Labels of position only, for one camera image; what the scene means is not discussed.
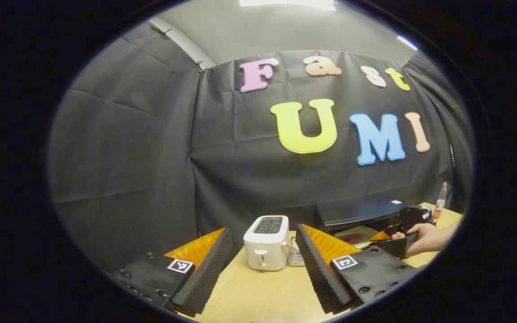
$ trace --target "wooden table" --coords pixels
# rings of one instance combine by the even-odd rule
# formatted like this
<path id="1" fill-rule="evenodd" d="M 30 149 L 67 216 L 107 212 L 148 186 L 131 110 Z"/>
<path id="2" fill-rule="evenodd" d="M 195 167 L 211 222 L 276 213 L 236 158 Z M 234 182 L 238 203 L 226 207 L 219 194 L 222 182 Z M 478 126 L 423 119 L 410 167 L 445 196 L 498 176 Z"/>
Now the wooden table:
<path id="1" fill-rule="evenodd" d="M 434 210 L 432 204 L 422 205 Z M 447 227 L 461 217 L 444 210 L 436 227 Z M 418 267 L 436 255 L 437 252 L 425 252 L 402 261 Z M 324 314 L 304 266 L 286 266 L 279 271 L 253 270 L 242 247 L 219 276 L 205 310 L 194 319 L 201 323 L 318 323 L 343 313 Z"/>

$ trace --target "white toaster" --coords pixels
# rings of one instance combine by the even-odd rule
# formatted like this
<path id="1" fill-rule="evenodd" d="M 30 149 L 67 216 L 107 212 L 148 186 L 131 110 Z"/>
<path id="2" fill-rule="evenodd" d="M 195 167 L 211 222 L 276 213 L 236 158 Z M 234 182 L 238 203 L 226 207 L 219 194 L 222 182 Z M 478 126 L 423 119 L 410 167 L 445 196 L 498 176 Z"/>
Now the white toaster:
<path id="1" fill-rule="evenodd" d="M 289 258 L 289 218 L 264 215 L 256 219 L 243 237 L 246 259 L 256 270 L 281 270 Z"/>

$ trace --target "black backdrop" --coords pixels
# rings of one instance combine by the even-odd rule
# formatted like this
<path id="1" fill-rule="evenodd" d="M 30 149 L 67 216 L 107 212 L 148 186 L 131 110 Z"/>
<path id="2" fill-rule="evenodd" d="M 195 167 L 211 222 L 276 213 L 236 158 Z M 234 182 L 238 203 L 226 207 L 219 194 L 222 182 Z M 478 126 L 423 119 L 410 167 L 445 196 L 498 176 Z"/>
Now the black backdrop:
<path id="1" fill-rule="evenodd" d="M 517 321 L 517 4 L 372 3 L 400 18 L 391 20 L 400 30 L 433 41 L 421 39 L 419 47 L 447 53 L 448 75 L 470 103 L 478 103 L 470 86 L 478 91 L 488 117 L 480 108 L 470 111 L 481 144 L 470 212 L 480 216 L 466 218 L 457 239 L 419 279 L 355 319 Z M 368 2 L 356 4 L 392 19 Z M 139 309 L 113 294 L 114 285 L 64 235 L 45 194 L 45 147 L 54 107 L 74 72 L 115 35 L 165 6 L 0 2 L 0 321 L 146 320 L 122 306 Z M 451 60 L 463 75 L 452 71 Z"/>
<path id="2" fill-rule="evenodd" d="M 323 56 L 339 75 L 312 76 L 303 59 Z M 247 61 L 275 57 L 269 86 L 240 92 Z M 374 86 L 362 65 L 381 71 Z M 465 105 L 425 56 L 397 64 L 337 51 L 266 53 L 201 73 L 186 53 L 146 22 L 106 47 L 66 91 L 49 143 L 49 174 L 57 212 L 78 246 L 113 272 L 148 252 L 164 253 L 220 227 L 230 227 L 234 248 L 261 215 L 285 214 L 291 228 L 314 225 L 318 202 L 387 193 L 418 204 L 435 199 L 442 182 L 454 183 L 450 143 L 459 174 L 472 174 L 472 130 Z M 411 90 L 383 72 L 402 72 Z M 320 133 L 310 100 L 329 98 L 336 142 L 320 153 L 293 153 L 280 143 L 270 107 L 300 102 L 301 129 Z M 415 149 L 404 117 L 417 112 L 431 148 Z M 380 127 L 398 117 L 406 156 L 359 165 L 354 113 Z M 464 211 L 470 181 L 454 188 L 447 207 Z"/>

